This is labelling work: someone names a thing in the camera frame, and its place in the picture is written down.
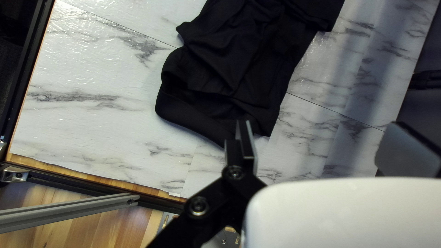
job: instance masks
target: screw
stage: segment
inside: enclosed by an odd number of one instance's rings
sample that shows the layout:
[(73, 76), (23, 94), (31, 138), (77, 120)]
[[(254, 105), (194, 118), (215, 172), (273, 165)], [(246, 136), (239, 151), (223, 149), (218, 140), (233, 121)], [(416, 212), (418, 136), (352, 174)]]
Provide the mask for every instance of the screw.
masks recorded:
[(204, 215), (208, 211), (208, 202), (204, 197), (197, 196), (191, 200), (190, 211), (192, 215)]
[(234, 180), (240, 180), (243, 177), (243, 171), (240, 166), (230, 166), (227, 168), (227, 176)]

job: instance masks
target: black cloth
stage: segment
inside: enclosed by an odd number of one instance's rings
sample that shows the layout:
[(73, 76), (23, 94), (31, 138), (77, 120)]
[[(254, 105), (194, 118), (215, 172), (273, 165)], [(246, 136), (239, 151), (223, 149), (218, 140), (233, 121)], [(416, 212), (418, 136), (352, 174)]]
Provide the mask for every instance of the black cloth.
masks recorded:
[(295, 66), (343, 1), (207, 0), (176, 28), (184, 46), (164, 63), (156, 113), (222, 147), (237, 119), (270, 136)]

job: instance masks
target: white robot part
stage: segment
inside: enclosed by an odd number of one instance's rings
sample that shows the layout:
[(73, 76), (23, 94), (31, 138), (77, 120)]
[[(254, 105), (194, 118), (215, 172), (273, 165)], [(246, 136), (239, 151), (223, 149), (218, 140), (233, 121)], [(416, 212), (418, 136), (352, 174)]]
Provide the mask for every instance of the white robot part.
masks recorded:
[(439, 248), (441, 180), (286, 182), (248, 204), (243, 248)]

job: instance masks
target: wooden floor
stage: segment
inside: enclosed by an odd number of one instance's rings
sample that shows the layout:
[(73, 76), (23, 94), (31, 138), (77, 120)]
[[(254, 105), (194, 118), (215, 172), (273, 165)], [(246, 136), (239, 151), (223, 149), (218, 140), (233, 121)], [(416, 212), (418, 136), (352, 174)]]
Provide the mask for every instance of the wooden floor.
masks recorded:
[[(0, 188), (0, 210), (88, 198), (28, 182)], [(0, 234), (1, 248), (144, 248), (154, 238), (162, 211), (126, 207)]]

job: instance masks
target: marble pattern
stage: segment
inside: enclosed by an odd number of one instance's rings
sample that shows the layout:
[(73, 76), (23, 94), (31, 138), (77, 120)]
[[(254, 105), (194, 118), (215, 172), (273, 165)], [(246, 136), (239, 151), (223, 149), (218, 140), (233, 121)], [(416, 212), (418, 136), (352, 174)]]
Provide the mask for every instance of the marble pattern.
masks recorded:
[(385, 1), (344, 115), (381, 130), (396, 119), (433, 18), (415, 2)]
[(173, 49), (57, 1), (10, 152), (180, 195), (198, 136), (154, 111)]
[[(190, 197), (223, 150), (154, 112), (175, 30), (205, 0), (58, 0), (10, 152)], [(254, 137), (267, 184), (373, 176), (439, 0), (346, 0), (294, 71), (271, 137)]]
[(375, 153), (383, 131), (343, 116), (321, 178), (373, 177)]
[[(286, 94), (271, 137), (255, 135), (257, 176), (266, 184), (320, 178), (341, 115)], [(200, 141), (182, 197), (196, 193), (220, 176), (223, 150)]]
[(96, 14), (174, 47), (183, 43), (176, 27), (193, 20), (206, 0), (64, 0), (80, 9)]
[(341, 113), (382, 0), (347, 0), (331, 32), (319, 32), (291, 77), (288, 92)]

